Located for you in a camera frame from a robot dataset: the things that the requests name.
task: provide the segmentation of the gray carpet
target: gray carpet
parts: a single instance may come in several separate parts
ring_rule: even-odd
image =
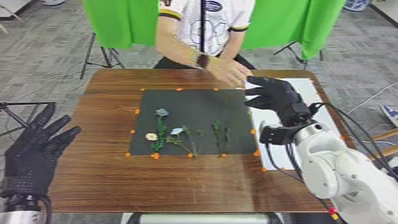
[[[90,66],[85,80],[79,81],[78,72],[90,37],[81,0],[69,0],[56,9],[46,8],[37,2],[21,18],[23,21],[1,21],[10,34],[0,32],[0,101],[55,101],[58,117],[72,114],[97,70]],[[97,45],[94,49],[92,59],[97,61]],[[271,55],[277,49],[255,49],[241,52],[241,55],[257,69],[302,69],[287,51]],[[120,50],[127,68],[150,68],[158,58],[152,47],[133,46],[129,50]],[[342,12],[325,45],[325,61],[319,62],[316,58],[307,69],[317,76],[332,103],[344,111],[398,82],[398,29],[371,9],[358,14]],[[392,129],[378,105],[387,104],[398,108],[396,94],[396,88],[390,88],[351,113],[373,135]],[[14,107],[14,110],[21,116],[28,115],[30,108]],[[0,132],[14,125],[0,113]],[[17,134],[0,138],[0,154],[15,136]],[[101,223],[81,220],[88,219],[72,215],[56,217],[60,224]]]

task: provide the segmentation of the wooden table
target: wooden table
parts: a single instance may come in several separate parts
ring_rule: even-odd
[[[310,78],[307,71],[254,71],[275,78]],[[83,133],[58,162],[49,195],[55,212],[321,212],[303,185],[261,171],[252,155],[126,157],[142,89],[227,88],[195,70],[101,70],[81,97],[72,125]],[[333,121],[346,136],[341,122]]]

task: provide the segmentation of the black mat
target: black mat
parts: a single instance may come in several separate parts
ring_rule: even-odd
[[[227,122],[229,125],[229,142],[227,154],[248,154],[255,151],[255,139],[250,134],[252,121],[248,108],[243,105],[245,96],[241,90],[152,90],[143,92],[140,102],[140,114],[134,123],[134,135],[131,141],[131,154],[149,155],[152,153],[150,142],[145,140],[145,134],[156,133],[156,116],[154,112],[163,108],[170,115],[165,117],[166,133],[182,125],[190,131],[197,129],[204,132],[200,141],[200,155],[218,154],[216,139],[211,124],[214,121]],[[182,136],[182,143],[190,148],[188,138]],[[186,155],[179,146],[165,144],[159,151],[161,155]]]

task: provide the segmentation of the white shirt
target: white shirt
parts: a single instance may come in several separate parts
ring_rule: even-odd
[[[229,30],[241,32],[250,25],[255,0],[206,0],[204,52],[222,53]],[[161,0],[159,16],[179,20],[177,38],[198,50],[200,45],[200,0]]]

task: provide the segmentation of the green screen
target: green screen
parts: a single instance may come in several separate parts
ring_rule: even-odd
[[[158,0],[85,0],[83,5],[101,46],[152,46]],[[321,50],[342,5],[344,0],[257,0],[243,49],[298,41],[309,60]]]

